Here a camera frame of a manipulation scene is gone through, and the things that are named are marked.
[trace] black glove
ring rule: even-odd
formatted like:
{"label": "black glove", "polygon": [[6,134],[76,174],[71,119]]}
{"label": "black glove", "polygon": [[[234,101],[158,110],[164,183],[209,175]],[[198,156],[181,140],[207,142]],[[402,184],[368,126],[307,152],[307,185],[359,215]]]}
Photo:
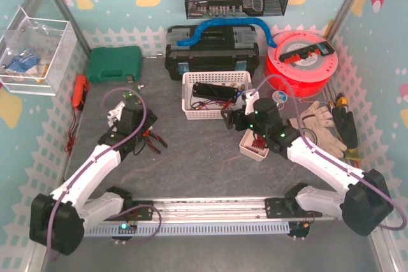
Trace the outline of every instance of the black glove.
{"label": "black glove", "polygon": [[353,113],[346,112],[345,108],[333,109],[333,121],[339,132],[340,138],[348,149],[357,148],[357,131],[354,124]]}

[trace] wire cutter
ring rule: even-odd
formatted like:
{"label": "wire cutter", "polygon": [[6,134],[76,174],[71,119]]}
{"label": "wire cutter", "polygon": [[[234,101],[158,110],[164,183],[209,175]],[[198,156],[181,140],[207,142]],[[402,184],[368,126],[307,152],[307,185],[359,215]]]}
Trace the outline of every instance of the wire cutter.
{"label": "wire cutter", "polygon": [[154,138],[155,140],[158,140],[165,148],[167,148],[167,143],[164,141],[164,139],[162,139],[162,137],[154,134],[151,130],[147,130],[144,134],[143,134],[143,138],[145,139],[147,145],[149,146],[150,149],[152,149],[153,152],[160,154],[161,151],[159,149],[157,149],[152,141],[150,140],[149,136],[151,138]]}

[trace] green plastic box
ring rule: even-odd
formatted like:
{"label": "green plastic box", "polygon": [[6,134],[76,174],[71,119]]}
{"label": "green plastic box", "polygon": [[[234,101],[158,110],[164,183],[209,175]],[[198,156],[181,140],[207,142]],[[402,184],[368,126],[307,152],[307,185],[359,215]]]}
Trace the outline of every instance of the green plastic box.
{"label": "green plastic box", "polygon": [[94,48],[86,76],[91,83],[139,80],[142,51],[138,46]]}

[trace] blue tube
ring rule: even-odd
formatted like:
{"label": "blue tube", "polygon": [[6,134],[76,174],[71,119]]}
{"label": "blue tube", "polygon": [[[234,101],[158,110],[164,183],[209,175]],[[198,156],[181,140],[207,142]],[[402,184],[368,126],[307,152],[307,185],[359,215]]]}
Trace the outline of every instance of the blue tube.
{"label": "blue tube", "polygon": [[200,25],[197,26],[193,36],[187,39],[183,39],[181,41],[177,41],[177,46],[193,46],[197,44],[198,41],[200,40],[201,34],[208,27],[214,27],[217,25],[250,25],[250,24],[258,25],[262,28],[263,32],[265,32],[266,42],[268,43],[268,46],[272,48],[277,47],[266,22],[256,17],[214,18],[206,20],[205,22],[202,22]]}

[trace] work glove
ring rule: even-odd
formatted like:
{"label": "work glove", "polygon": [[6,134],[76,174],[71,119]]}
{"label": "work glove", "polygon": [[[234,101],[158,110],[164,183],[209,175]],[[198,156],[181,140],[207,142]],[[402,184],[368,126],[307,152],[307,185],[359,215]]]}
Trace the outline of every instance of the work glove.
{"label": "work glove", "polygon": [[333,121],[340,138],[348,149],[357,148],[357,131],[354,124],[353,113],[347,112],[345,108],[333,109]]}
{"label": "work glove", "polygon": [[[322,106],[321,108],[319,107],[320,102],[319,101],[314,101],[312,105],[309,106],[309,108],[303,112],[300,113],[300,122],[302,123],[302,128],[305,127],[303,120],[315,116],[317,121],[319,122],[319,125],[322,127],[334,127],[334,123],[332,120],[332,115],[329,112],[327,106]],[[289,119],[291,125],[295,129],[299,129],[298,127],[298,121],[296,118],[290,118]]]}
{"label": "work glove", "polygon": [[303,123],[307,129],[312,130],[316,135],[316,145],[319,148],[338,159],[341,159],[344,156],[343,152],[347,150],[347,146],[334,137],[329,130],[323,127],[316,117],[305,118]]}

